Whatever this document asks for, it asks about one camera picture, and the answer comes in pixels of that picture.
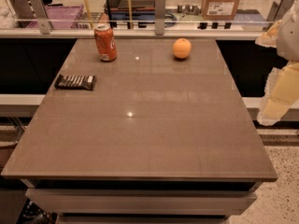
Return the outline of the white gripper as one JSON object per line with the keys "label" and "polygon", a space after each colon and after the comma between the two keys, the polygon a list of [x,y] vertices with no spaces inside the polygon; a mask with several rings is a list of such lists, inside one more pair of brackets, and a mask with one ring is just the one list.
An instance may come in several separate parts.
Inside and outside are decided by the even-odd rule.
{"label": "white gripper", "polygon": [[257,120],[263,126],[272,126],[299,99],[299,1],[293,3],[282,20],[258,36],[255,44],[277,48],[279,56],[293,61],[281,69],[274,67],[266,80]]}

